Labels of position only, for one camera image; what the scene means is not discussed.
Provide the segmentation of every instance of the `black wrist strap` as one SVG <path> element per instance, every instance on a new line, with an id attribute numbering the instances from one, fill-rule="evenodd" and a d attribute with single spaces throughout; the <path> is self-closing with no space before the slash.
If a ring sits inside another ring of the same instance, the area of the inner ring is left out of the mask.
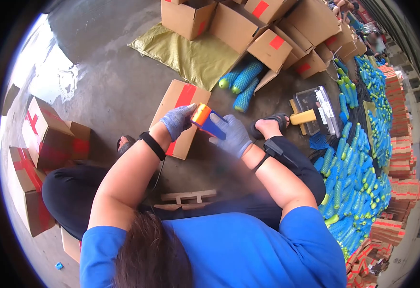
<path id="1" fill-rule="evenodd" d="M 157 157 L 159 157 L 159 160 L 163 161 L 165 159 L 165 152 L 159 143 L 157 143 L 157 141 L 155 141 L 155 139 L 149 135 L 149 131 L 141 133 L 138 137 L 138 141 L 139 140 L 143 140 L 146 144 L 148 144 L 148 146 L 154 151 Z"/>
<path id="2" fill-rule="evenodd" d="M 264 155 L 264 157 L 263 157 L 263 159 L 261 159 L 261 161 L 258 163 L 258 165 L 256 165 L 256 167 L 255 168 L 253 168 L 253 173 L 255 173 L 257 170 L 258 170 L 258 168 L 260 168 L 261 167 L 261 165 L 263 165 L 263 163 L 264 163 L 264 161 L 266 161 L 266 159 L 267 158 L 269 158 L 269 157 L 271 157 L 271 155 L 269 155 L 269 154 L 265 154 Z"/>

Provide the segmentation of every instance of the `cardboard box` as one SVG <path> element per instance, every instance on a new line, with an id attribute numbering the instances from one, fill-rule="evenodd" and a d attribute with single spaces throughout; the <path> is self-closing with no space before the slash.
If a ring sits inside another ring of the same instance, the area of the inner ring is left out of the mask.
<path id="1" fill-rule="evenodd" d="M 300 58 L 304 57 L 306 54 L 309 54 L 314 49 L 314 45 L 312 45 L 311 41 L 309 41 L 298 29 L 295 28 L 292 24 L 290 24 L 287 19 L 281 19 L 276 21 L 275 25 L 280 28 L 285 34 L 290 37 L 294 43 L 296 43 L 303 51 L 304 55 Z"/>
<path id="2" fill-rule="evenodd" d="M 342 20 L 339 21 L 339 30 L 340 31 L 338 33 L 324 41 L 328 49 L 332 51 L 336 51 L 342 45 L 354 40 L 354 33 L 350 29 L 349 25 L 343 23 Z"/>
<path id="3" fill-rule="evenodd" d="M 176 5 L 161 0 L 162 25 L 192 40 L 207 31 L 216 2 L 213 0 L 187 1 Z"/>
<path id="4" fill-rule="evenodd" d="M 319 51 L 320 54 L 327 55 L 327 53 L 321 49 L 323 47 L 328 50 L 325 45 L 319 46 L 319 49 L 312 50 L 311 53 L 304 56 L 293 65 L 295 71 L 301 76 L 301 78 L 306 79 L 316 73 L 327 70 L 330 65 L 330 60 L 324 61 L 324 59 L 322 59 L 317 53 L 317 51 Z"/>
<path id="5" fill-rule="evenodd" d="M 60 227 L 60 230 L 63 251 L 79 263 L 81 259 L 81 242 L 71 236 L 63 227 Z"/>
<path id="6" fill-rule="evenodd" d="M 247 51 L 263 62 L 269 69 L 278 73 L 292 47 L 281 36 L 267 29 L 248 47 Z"/>
<path id="7" fill-rule="evenodd" d="M 266 24 L 281 18 L 298 0 L 248 0 L 245 10 Z"/>
<path id="8" fill-rule="evenodd" d="M 88 159 L 88 153 L 90 150 L 91 129 L 74 121 L 65 121 L 64 123 L 74 134 L 74 141 L 72 143 L 71 150 L 71 159 Z"/>
<path id="9" fill-rule="evenodd" d="M 165 0 L 165 1 L 166 2 L 170 2 L 170 3 L 173 3 L 175 5 L 178 5 L 178 4 L 181 4 L 181 3 L 186 2 L 187 0 Z"/>
<path id="10" fill-rule="evenodd" d="M 23 121 L 22 134 L 37 169 L 54 170 L 71 157 L 74 134 L 43 100 L 33 97 Z"/>
<path id="11" fill-rule="evenodd" d="M 183 105 L 190 105 L 191 103 L 207 104 L 211 92 L 198 88 L 191 84 L 186 84 L 179 80 L 173 80 L 167 92 L 160 102 L 156 115 L 154 116 L 150 128 L 159 122 L 168 111 Z M 196 133 L 197 127 L 192 125 L 191 128 L 181 133 L 175 142 L 170 144 L 166 154 L 179 159 L 186 159 L 187 153 Z"/>
<path id="12" fill-rule="evenodd" d="M 327 4 L 321 0 L 302 0 L 286 20 L 301 32 L 313 46 L 317 46 L 340 32 L 338 19 Z"/>
<path id="13" fill-rule="evenodd" d="M 232 0 L 218 3 L 210 33 L 241 54 L 254 39 L 268 29 L 267 24 Z"/>
<path id="14" fill-rule="evenodd" d="M 15 209 L 31 236 L 52 228 L 55 220 L 42 200 L 42 182 L 45 174 L 37 170 L 28 149 L 9 147 L 7 179 Z"/>

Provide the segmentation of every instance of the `blue glove on floor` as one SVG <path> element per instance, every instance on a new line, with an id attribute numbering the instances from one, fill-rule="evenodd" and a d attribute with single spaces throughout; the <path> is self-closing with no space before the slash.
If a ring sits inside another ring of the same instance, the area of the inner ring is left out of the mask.
<path id="1" fill-rule="evenodd" d="M 221 120 L 216 114 L 210 114 L 210 120 L 226 134 L 226 140 L 210 137 L 209 141 L 224 151 L 240 158 L 252 141 L 242 122 L 234 117 L 234 115 L 226 115 L 223 118 L 227 123 Z"/>
<path id="2" fill-rule="evenodd" d="M 190 116 L 196 110 L 197 104 L 193 103 L 189 106 L 180 106 L 167 112 L 159 121 L 164 123 L 172 137 L 172 142 L 181 135 L 186 129 L 191 127 Z"/>

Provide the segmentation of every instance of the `blue t-shirt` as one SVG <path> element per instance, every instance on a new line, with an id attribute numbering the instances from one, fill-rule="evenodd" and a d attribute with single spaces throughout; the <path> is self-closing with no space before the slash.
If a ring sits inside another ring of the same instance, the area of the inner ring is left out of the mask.
<path id="1" fill-rule="evenodd" d="M 279 231 L 242 213 L 164 221 L 187 252 L 195 287 L 346 286 L 343 253 L 317 209 L 298 207 Z M 110 287 L 126 231 L 97 226 L 85 232 L 81 287 Z"/>

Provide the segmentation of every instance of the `sandal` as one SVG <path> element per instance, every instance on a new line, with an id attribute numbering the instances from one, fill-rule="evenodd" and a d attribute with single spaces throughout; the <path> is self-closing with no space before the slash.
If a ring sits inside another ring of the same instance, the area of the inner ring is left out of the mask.
<path id="1" fill-rule="evenodd" d="M 121 138 L 119 138 L 119 140 L 117 141 L 116 149 L 117 149 L 117 153 L 119 154 L 119 157 L 121 157 L 136 142 L 136 140 L 133 139 L 133 137 L 130 135 L 122 135 L 122 136 L 127 138 L 128 142 L 122 145 L 122 147 L 119 149 L 119 145 L 120 145 L 119 143 L 121 142 Z"/>
<path id="2" fill-rule="evenodd" d="M 279 124 L 279 130 L 283 135 L 285 130 L 287 129 L 287 120 L 285 119 L 285 116 L 287 116 L 287 114 L 285 114 L 285 113 L 276 113 L 272 116 L 265 117 L 265 118 L 260 118 L 258 120 L 275 120 L 275 121 L 277 121 L 277 123 Z M 248 134 L 250 134 L 256 140 L 264 138 L 263 134 L 261 134 L 261 132 L 258 129 L 256 129 L 256 127 L 255 127 L 255 123 L 258 120 L 253 121 L 250 124 L 250 126 L 248 127 Z"/>

